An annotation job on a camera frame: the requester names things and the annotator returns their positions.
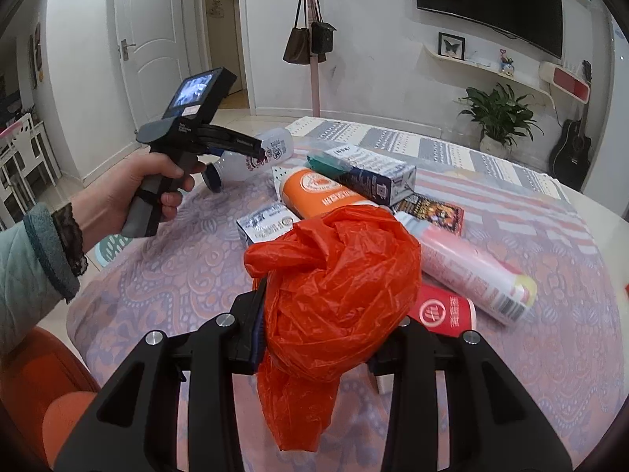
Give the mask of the teal sleeved left forearm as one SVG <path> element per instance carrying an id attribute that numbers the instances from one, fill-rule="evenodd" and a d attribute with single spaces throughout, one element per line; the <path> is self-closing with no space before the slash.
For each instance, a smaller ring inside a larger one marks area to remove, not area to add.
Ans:
<path id="1" fill-rule="evenodd" d="M 41 203 L 1 233 L 1 354 L 21 343 L 60 301 L 71 302 L 87 269 L 72 206 Z"/>

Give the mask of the person's left hand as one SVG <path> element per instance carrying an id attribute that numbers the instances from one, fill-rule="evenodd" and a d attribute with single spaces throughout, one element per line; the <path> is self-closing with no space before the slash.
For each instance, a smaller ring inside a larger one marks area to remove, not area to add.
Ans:
<path id="1" fill-rule="evenodd" d="M 154 175 L 180 182 L 179 189 L 161 196 L 162 219 L 172 221 L 182 202 L 180 190 L 190 192 L 195 180 L 168 156 L 147 149 L 133 152 L 70 199 L 72 216 L 82 232 L 85 253 L 106 236 L 120 233 L 135 191 L 145 177 Z"/>

